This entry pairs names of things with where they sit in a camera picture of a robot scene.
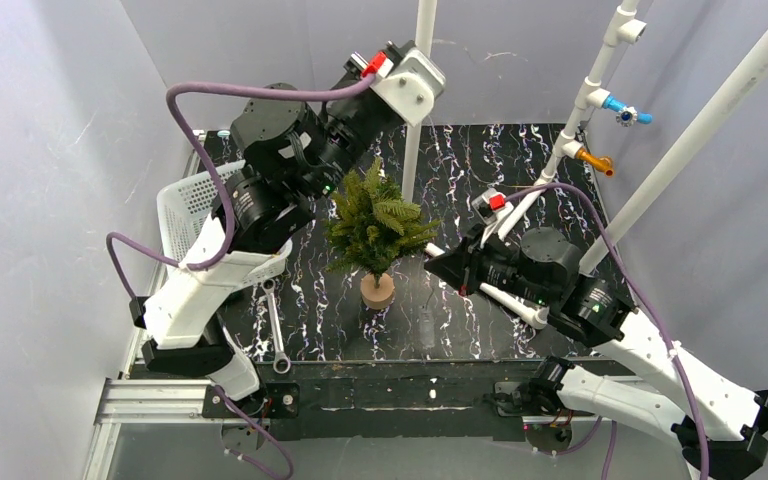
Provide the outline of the small green christmas tree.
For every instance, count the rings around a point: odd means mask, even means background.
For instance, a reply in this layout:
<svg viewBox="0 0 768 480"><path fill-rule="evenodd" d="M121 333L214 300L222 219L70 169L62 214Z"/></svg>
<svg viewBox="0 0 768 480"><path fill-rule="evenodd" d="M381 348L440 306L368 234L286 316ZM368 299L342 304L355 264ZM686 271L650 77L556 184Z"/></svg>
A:
<svg viewBox="0 0 768 480"><path fill-rule="evenodd" d="M332 195L335 217L325 224L325 238L334 258L329 272L363 271L360 293L366 307L387 308L395 297L390 267L424 252L440 221L403 199L400 185L385 175L376 156L364 172L351 171L342 189Z"/></svg>

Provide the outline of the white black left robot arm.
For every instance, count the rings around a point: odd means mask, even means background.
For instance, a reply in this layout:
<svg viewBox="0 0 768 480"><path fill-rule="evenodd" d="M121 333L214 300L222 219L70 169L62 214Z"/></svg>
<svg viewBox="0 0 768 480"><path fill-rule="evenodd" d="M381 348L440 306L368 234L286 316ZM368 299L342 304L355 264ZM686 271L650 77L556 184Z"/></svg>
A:
<svg viewBox="0 0 768 480"><path fill-rule="evenodd" d="M352 56L344 69L328 90L184 82L168 91L177 122L182 94L243 98L230 135L244 165L222 177L202 155L216 193L194 243L181 259L166 259L172 271L155 293L130 298L134 324L149 336L143 352L152 371L207 378L233 401L261 393L253 361L220 330L219 308L280 275L293 235L314 219L312 203L337 189L380 133L421 124L446 86L413 42L369 60Z"/></svg>

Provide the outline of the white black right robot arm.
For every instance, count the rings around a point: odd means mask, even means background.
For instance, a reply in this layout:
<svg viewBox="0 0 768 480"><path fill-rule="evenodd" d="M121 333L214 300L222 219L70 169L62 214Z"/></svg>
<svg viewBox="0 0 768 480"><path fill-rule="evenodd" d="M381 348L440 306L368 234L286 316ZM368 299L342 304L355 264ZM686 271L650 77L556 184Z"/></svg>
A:
<svg viewBox="0 0 768 480"><path fill-rule="evenodd" d="M680 345L665 343L625 295L578 271L581 255L550 227L531 229L511 244L476 225L424 267L461 295L487 284L545 307L551 327L647 383L643 390L623 385L552 357L520 387L518 403L607 417L663 441L713 479L757 472L768 455L768 390L741 387Z"/></svg>

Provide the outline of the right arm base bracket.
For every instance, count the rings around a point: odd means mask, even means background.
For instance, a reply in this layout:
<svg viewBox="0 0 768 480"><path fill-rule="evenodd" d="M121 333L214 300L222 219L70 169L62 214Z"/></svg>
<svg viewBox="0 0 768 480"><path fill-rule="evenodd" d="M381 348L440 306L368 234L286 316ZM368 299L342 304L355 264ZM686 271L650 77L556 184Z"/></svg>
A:
<svg viewBox="0 0 768 480"><path fill-rule="evenodd" d="M572 443L573 410L558 398L532 388L528 382L497 382L489 396L501 417L520 418L526 441L538 452L560 454Z"/></svg>

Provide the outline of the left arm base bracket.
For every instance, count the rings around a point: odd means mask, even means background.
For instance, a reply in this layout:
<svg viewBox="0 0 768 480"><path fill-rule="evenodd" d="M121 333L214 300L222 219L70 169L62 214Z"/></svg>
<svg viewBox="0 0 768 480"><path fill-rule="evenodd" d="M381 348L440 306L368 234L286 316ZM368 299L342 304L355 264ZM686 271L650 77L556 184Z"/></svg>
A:
<svg viewBox="0 0 768 480"><path fill-rule="evenodd" d="M241 429L254 438L254 449L260 450L267 443L265 433L270 433L277 421L298 418L300 400L300 385L292 381L261 381L253 393L237 400L221 386L212 384L205 397L204 412L209 418L228 414L241 420Z"/></svg>

